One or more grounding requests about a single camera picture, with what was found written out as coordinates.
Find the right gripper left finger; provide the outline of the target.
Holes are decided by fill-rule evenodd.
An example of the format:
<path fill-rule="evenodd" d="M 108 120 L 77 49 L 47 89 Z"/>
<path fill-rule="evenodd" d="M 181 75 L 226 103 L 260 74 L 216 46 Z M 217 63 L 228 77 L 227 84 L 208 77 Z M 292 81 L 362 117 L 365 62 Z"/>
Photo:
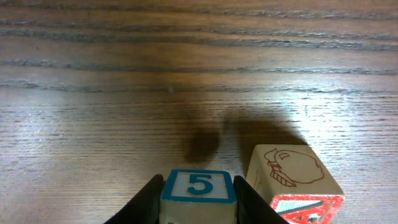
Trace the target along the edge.
<path fill-rule="evenodd" d="M 160 195 L 164 177 L 156 174 L 104 224 L 159 224 Z"/>

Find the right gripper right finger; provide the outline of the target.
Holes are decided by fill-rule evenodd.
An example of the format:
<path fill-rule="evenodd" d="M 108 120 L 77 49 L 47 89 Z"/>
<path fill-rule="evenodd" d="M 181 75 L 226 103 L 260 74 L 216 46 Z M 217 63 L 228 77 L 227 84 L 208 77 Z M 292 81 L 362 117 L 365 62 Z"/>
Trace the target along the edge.
<path fill-rule="evenodd" d="M 239 224 L 289 224 L 246 182 L 237 175 L 233 186 L 238 201 Z"/>

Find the blue D wooden block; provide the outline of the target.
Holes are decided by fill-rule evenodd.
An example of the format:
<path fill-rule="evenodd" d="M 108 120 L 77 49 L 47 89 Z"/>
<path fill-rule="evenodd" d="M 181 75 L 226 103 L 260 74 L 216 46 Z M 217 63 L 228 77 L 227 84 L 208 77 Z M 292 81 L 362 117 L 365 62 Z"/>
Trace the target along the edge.
<path fill-rule="evenodd" d="M 160 195 L 160 224 L 236 224 L 233 181 L 222 170 L 173 169 Z"/>

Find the red A wooden block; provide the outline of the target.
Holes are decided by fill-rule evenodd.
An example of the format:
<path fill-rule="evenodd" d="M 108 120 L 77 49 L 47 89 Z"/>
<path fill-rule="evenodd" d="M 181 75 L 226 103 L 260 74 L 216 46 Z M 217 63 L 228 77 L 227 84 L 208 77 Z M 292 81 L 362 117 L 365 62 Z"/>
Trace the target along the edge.
<path fill-rule="evenodd" d="M 306 145 L 258 144 L 246 182 L 289 223 L 328 224 L 345 200 L 342 188 Z"/>

